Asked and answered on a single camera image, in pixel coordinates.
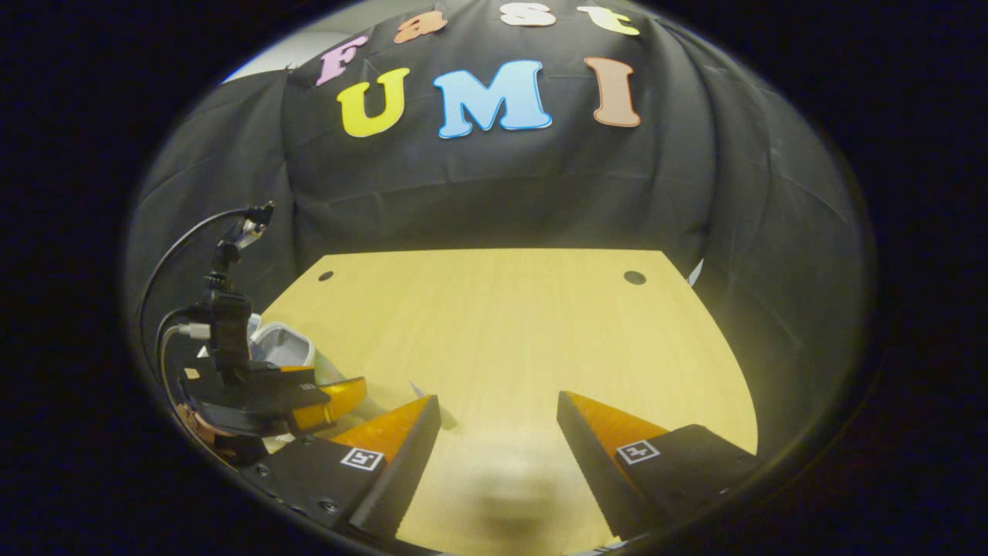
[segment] yellow object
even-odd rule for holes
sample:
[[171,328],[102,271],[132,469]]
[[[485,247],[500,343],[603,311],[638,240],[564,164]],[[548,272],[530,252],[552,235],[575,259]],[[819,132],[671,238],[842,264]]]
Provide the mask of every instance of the yellow object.
[[291,412],[291,419],[299,430],[312,430],[326,424],[326,404],[299,408]]
[[326,420],[336,422],[353,411],[368,396],[368,382],[364,377],[352,378],[320,386],[319,390],[330,396],[329,404],[326,405]]
[[[311,368],[282,367],[282,371],[301,371]],[[311,430],[323,424],[331,424],[353,411],[368,396],[368,383],[364,377],[359,377],[320,386],[319,390],[329,394],[328,404],[299,408],[291,412],[291,418],[300,430]]]
[[614,31],[615,33],[621,33],[622,35],[638,35],[638,30],[634,27],[627,27],[619,22],[631,21],[631,18],[623,16],[621,14],[616,14],[608,8],[600,8],[597,6],[582,6],[577,8],[581,12],[586,12],[590,14],[590,20],[597,24],[598,27],[602,29],[607,29],[608,31]]
[[[332,280],[320,282],[330,270]],[[628,282],[629,270],[645,283]],[[730,347],[658,251],[328,255],[263,317],[304,333],[345,375],[367,378],[380,406],[415,400],[412,380],[456,417],[455,429],[440,431],[398,529],[398,538],[421,546],[521,556],[614,540],[556,423],[560,390],[670,430],[701,424],[757,448],[754,406]],[[537,526],[507,534],[485,517],[481,495],[527,484],[521,471],[504,469],[519,459],[538,462],[551,510]]]
[[384,111],[368,118],[364,110],[364,93],[371,88],[366,81],[340,91],[336,100],[343,112],[343,129],[355,138],[379,134],[393,126],[405,112],[404,78],[411,70],[407,67],[382,73],[377,82],[384,86]]
[[412,426],[432,396],[425,396],[382,416],[374,417],[360,426],[331,438],[339,444],[384,454],[388,463],[394,461]]

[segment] light wood tabletop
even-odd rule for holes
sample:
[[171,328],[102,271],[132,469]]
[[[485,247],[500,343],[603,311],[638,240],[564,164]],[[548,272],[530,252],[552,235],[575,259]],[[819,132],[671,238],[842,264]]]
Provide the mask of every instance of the light wood tabletop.
[[658,251],[328,255],[263,318],[307,335],[344,376],[366,377],[382,408],[414,400],[409,381],[439,396],[456,426],[440,430],[398,530],[432,549],[566,554],[617,541],[556,423],[560,390],[756,450],[741,369]]

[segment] letter m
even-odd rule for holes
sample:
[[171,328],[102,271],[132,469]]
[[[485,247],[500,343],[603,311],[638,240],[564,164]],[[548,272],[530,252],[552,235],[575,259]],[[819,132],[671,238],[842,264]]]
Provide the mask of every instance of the letter m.
[[463,109],[481,129],[490,130],[502,104],[505,115],[501,127],[505,130],[547,128],[552,118],[542,110],[535,82],[535,75],[541,68],[542,63],[535,60],[509,61],[498,69],[490,87],[484,87],[473,74],[463,69],[437,77],[433,84],[443,91],[446,117],[439,137],[452,139],[469,135],[473,125],[464,117]]

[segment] brown letter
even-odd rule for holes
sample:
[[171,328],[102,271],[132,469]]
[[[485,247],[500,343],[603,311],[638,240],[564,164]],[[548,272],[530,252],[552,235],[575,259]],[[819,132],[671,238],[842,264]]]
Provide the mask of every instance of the brown letter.
[[631,89],[627,83],[627,76],[634,73],[631,66],[609,58],[587,57],[583,61],[594,68],[601,90],[601,107],[594,112],[594,120],[622,128],[641,124],[641,118],[631,108]]
[[420,35],[427,35],[446,26],[443,12],[426,12],[415,16],[398,26],[398,34],[394,36],[396,43],[408,43]]

